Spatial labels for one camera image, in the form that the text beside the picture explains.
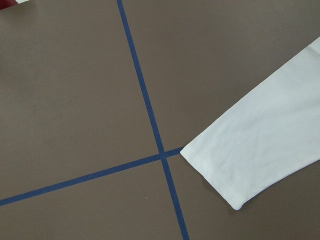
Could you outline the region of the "white long-sleeve printed shirt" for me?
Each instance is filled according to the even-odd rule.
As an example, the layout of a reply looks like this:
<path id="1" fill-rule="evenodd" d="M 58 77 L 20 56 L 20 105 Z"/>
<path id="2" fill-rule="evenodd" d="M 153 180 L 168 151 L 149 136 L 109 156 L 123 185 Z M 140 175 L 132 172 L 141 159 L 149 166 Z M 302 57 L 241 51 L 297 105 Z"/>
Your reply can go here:
<path id="1" fill-rule="evenodd" d="M 318 161 L 320 41 L 262 81 L 180 153 L 235 210 Z"/>

